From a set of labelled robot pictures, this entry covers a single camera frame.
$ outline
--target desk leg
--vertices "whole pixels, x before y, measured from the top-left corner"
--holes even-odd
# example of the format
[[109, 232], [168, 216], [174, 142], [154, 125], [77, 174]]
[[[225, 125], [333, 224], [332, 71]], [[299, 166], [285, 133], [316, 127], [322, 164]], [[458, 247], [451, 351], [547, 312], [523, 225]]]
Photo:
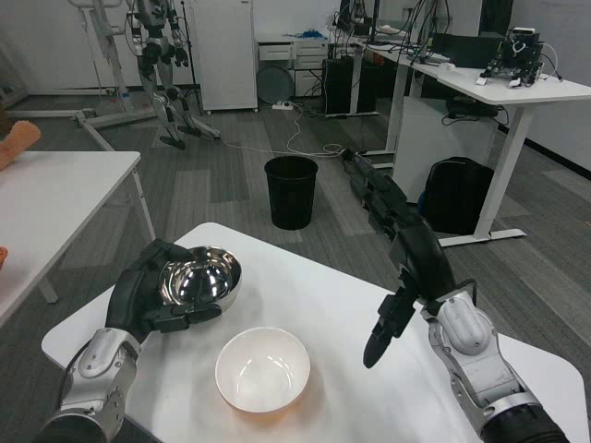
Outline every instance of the desk leg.
[[148, 205], [144, 198], [144, 191], [141, 188], [141, 182], [139, 181], [138, 170], [133, 169], [131, 174], [127, 176], [127, 192], [131, 195], [133, 201], [133, 207], [138, 215], [139, 223], [142, 225], [142, 230], [148, 242], [156, 239], [156, 233], [154, 227], [151, 224], [150, 213], [148, 212]]
[[396, 69], [396, 82], [394, 83], [394, 94], [392, 95], [392, 108], [390, 109], [390, 120], [388, 121], [388, 138], [386, 139], [385, 150], [371, 150], [364, 155], [392, 154], [396, 152], [398, 137], [400, 136], [401, 124], [403, 121], [404, 91], [408, 79], [408, 66], [398, 65]]
[[351, 80], [351, 107], [350, 114], [357, 114], [357, 104], [359, 102], [359, 86], [361, 83], [361, 65], [363, 62], [363, 48], [355, 46], [355, 59], [353, 63], [353, 79]]
[[421, 94], [423, 93], [423, 85], [418, 83], [418, 80], [416, 79], [415, 75], [416, 71], [413, 69], [413, 71], [411, 72], [412, 80], [410, 82], [410, 91], [408, 92], [408, 96], [420, 99]]
[[57, 294], [55, 293], [54, 287], [49, 282], [47, 277], [43, 277], [41, 281], [39, 281], [38, 287], [41, 293], [43, 294], [43, 297], [45, 297], [47, 303], [53, 304], [57, 302]]
[[502, 198], [507, 190], [507, 185], [513, 174], [513, 169], [521, 153], [525, 137], [529, 132], [529, 127], [534, 116], [533, 106], [519, 106], [511, 124], [511, 130], [502, 147], [499, 163], [495, 168], [495, 174], [492, 177], [487, 198], [484, 201], [478, 225], [472, 235], [461, 237], [445, 238], [440, 240], [442, 246], [466, 245], [469, 243], [487, 242], [489, 240], [500, 240], [502, 238], [521, 237], [525, 233], [520, 229], [508, 229], [492, 233], [490, 228], [497, 216]]

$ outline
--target metal bowl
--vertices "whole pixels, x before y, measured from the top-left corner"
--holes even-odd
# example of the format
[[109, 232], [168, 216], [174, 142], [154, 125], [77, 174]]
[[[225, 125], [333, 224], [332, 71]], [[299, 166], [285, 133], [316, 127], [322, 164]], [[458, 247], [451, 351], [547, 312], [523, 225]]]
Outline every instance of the metal bowl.
[[217, 304], [225, 311], [240, 289], [242, 267], [234, 255], [215, 246], [189, 249], [194, 260], [167, 263], [160, 274], [165, 305]]

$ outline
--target orange object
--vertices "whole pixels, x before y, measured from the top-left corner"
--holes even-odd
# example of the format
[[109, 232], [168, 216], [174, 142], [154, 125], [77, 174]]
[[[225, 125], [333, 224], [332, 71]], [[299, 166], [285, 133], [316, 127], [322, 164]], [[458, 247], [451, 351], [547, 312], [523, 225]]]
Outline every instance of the orange object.
[[4, 265], [4, 260], [6, 260], [6, 257], [8, 257], [8, 249], [0, 246], [0, 269], [2, 269], [2, 265]]
[[41, 138], [41, 131], [31, 122], [16, 122], [3, 141], [0, 141], [0, 171], [6, 168], [23, 150]]

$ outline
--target white table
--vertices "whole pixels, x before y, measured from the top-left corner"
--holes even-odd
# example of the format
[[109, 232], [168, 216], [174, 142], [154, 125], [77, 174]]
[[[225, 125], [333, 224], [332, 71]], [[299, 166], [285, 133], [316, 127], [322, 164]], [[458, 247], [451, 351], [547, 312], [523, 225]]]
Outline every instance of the white table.
[[[214, 223], [177, 243], [232, 251], [244, 280], [220, 318], [168, 335], [155, 332], [142, 344], [126, 414], [162, 443], [479, 442], [419, 314], [373, 369], [363, 366], [363, 350], [388, 291]], [[65, 367], [104, 326], [111, 291], [45, 336], [42, 349], [50, 359]], [[264, 421], [230, 408], [214, 379], [223, 346], [258, 326], [294, 333], [312, 366], [299, 403]], [[519, 341], [500, 340], [504, 356], [570, 441], [588, 443], [585, 392], [576, 369]]]
[[[490, 229], [497, 216], [505, 191], [507, 190], [507, 185], [513, 174], [513, 169], [529, 132], [536, 106], [541, 103], [550, 102], [591, 100], [591, 88], [567, 80], [560, 82], [557, 78], [540, 79], [531, 88], [509, 88], [509, 80], [507, 78], [490, 78], [486, 86], [478, 86], [476, 80], [483, 71], [482, 69], [455, 68], [448, 70], [444, 66], [421, 65], [419, 63], [414, 63], [411, 66], [411, 60], [406, 55], [403, 54], [399, 58], [399, 52], [397, 50], [389, 53], [387, 49], [391, 46], [386, 46], [386, 50], [384, 51], [376, 47], [367, 46], [359, 39], [356, 39], [355, 43], [360, 49], [365, 48], [368, 51], [382, 55], [384, 58], [399, 62], [392, 96], [392, 110], [388, 125], [386, 150], [379, 151], [375, 154], [394, 153], [396, 151], [396, 143], [400, 134], [403, 115], [404, 89], [410, 69], [415, 69], [431, 76], [438, 80], [439, 83], [458, 90], [481, 102], [493, 105], [515, 106], [515, 114], [510, 124], [509, 135], [502, 147], [501, 156], [495, 168], [495, 174], [490, 183], [474, 233], [441, 239], [440, 243], [443, 246], [465, 245], [525, 235], [520, 229], [497, 232], [492, 232]], [[356, 58], [356, 62], [361, 66], [360, 56], [358, 59]], [[358, 83], [358, 79], [359, 77], [354, 78], [354, 83]], [[416, 86], [416, 82], [412, 81], [411, 85], [410, 95], [420, 97], [421, 90]]]
[[146, 239], [155, 238], [138, 162], [137, 152], [23, 152], [0, 172], [0, 326], [35, 286], [57, 301], [47, 271], [124, 180]]

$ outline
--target white bowl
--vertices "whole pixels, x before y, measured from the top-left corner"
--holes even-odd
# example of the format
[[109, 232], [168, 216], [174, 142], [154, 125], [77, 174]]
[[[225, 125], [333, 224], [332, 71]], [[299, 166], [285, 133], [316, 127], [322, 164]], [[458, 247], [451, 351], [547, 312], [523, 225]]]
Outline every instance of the white bowl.
[[254, 328], [231, 339], [215, 365], [215, 381], [225, 400], [247, 413], [286, 408], [304, 390], [310, 359], [289, 332]]

